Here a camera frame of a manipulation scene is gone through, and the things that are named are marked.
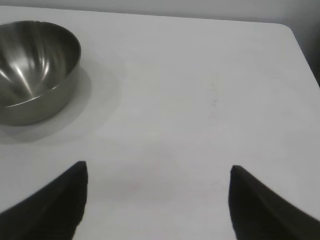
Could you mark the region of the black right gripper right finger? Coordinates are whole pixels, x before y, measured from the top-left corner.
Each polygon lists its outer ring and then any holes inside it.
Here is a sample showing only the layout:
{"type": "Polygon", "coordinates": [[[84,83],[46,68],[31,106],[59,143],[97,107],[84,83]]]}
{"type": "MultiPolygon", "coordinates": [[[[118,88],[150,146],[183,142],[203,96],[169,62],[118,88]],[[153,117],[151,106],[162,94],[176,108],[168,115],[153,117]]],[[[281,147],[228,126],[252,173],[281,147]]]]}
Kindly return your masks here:
{"type": "Polygon", "coordinates": [[[228,207],[238,240],[318,240],[320,222],[240,165],[232,166],[228,207]]]}

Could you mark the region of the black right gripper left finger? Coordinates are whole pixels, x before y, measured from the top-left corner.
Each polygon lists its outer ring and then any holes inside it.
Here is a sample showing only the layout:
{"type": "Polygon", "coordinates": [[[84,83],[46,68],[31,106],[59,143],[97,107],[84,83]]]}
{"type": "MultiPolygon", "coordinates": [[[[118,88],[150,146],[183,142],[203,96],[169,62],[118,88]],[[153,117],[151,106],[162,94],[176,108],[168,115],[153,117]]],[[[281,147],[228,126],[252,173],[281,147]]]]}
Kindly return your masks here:
{"type": "Polygon", "coordinates": [[[83,219],[88,169],[78,161],[39,191],[0,214],[2,240],[71,240],[83,219]]]}

